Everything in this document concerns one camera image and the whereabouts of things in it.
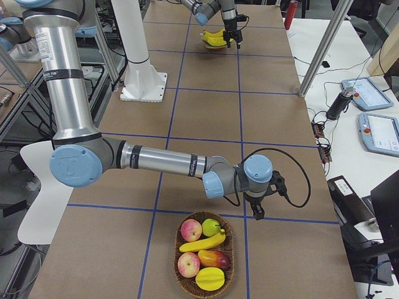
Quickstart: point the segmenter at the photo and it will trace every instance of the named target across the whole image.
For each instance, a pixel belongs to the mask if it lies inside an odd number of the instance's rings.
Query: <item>pink apple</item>
[[[196,241],[201,237],[202,225],[195,219],[187,219],[182,223],[180,232],[187,242]]]
[[[182,254],[177,262],[177,267],[182,276],[191,278],[197,275],[200,270],[200,258],[192,252],[186,252]]]

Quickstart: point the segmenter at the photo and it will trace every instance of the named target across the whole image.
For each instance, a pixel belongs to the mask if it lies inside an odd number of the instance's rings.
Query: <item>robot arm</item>
[[[237,29],[237,22],[244,22],[248,17],[243,14],[237,14],[234,0],[211,0],[206,4],[198,0],[181,0],[181,3],[193,13],[198,24],[201,25],[205,25],[218,11],[221,11],[225,28],[223,32],[224,41],[230,48],[230,39],[234,39],[237,43],[237,48],[240,48],[243,35],[241,30]]]
[[[94,127],[75,39],[77,29],[92,33],[89,21],[94,0],[16,1],[25,8],[25,25],[34,30],[41,53],[57,122],[50,169],[60,182],[86,186],[108,169],[126,167],[175,173],[202,178],[209,198],[243,192],[256,219],[264,217],[261,201],[276,192],[271,191],[273,183],[269,184],[275,172],[265,156],[253,155],[244,163],[230,166],[219,156],[179,153],[106,138]]]
[[[37,53],[37,44],[18,17],[0,19],[0,45],[10,51],[15,45],[23,57]]]

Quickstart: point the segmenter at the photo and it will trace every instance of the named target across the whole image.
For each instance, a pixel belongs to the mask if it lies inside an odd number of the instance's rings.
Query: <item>blue joint cap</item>
[[[195,14],[195,19],[197,20],[197,23],[199,25],[205,25],[209,21],[209,19],[204,14],[202,14],[200,12],[197,12]]]
[[[4,49],[4,51],[10,51],[14,46],[6,39],[2,39],[0,37],[0,46]]]
[[[22,7],[37,8],[50,4],[54,0],[15,0]]]
[[[18,17],[4,17],[1,19],[4,25],[22,25],[22,21]]]
[[[50,159],[50,170],[61,183],[70,187],[84,187],[101,177],[101,160],[88,148],[62,145]]]
[[[224,195],[223,184],[215,172],[210,171],[204,173],[204,175],[202,175],[202,182],[208,198],[217,198]]]
[[[95,37],[97,34],[97,26],[79,27],[75,31],[76,37]]]
[[[266,183],[273,175],[273,165],[261,154],[254,154],[244,162],[244,171],[248,179],[255,183]]]

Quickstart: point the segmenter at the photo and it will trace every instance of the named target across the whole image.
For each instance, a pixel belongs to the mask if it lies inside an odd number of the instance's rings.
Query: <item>wicker basket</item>
[[[200,289],[197,284],[195,283],[195,277],[193,278],[185,278],[181,276],[178,267],[177,267],[177,262],[182,253],[179,251],[179,247],[183,245],[184,243],[187,243],[185,239],[181,236],[180,233],[180,228],[181,224],[187,220],[187,219],[195,219],[199,223],[202,223],[205,219],[207,218],[212,218],[214,220],[217,220],[220,223],[221,228],[225,229],[226,231],[226,240],[216,246],[213,247],[211,250],[218,250],[225,255],[227,255],[230,258],[230,267],[227,271],[224,271],[224,278],[225,278],[225,283],[224,285],[215,291],[205,291]],[[231,231],[230,225],[224,220],[222,217],[220,217],[217,214],[213,214],[210,212],[195,212],[186,218],[181,222],[179,225],[179,228],[176,232],[176,239],[175,239],[175,262],[174,262],[174,269],[175,269],[175,275],[177,278],[178,283],[180,286],[183,288],[184,291],[189,293],[191,296],[199,299],[205,299],[205,298],[216,298],[219,296],[221,293],[223,293],[230,285],[231,280],[233,279],[233,273],[234,273],[234,249],[233,249],[233,232]],[[201,236],[200,239],[205,239],[206,237],[203,235]]]

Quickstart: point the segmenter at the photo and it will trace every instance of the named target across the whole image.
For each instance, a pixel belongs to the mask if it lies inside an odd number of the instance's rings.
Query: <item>green apple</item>
[[[212,237],[220,232],[220,223],[214,219],[208,218],[202,222],[202,233],[207,237]]]

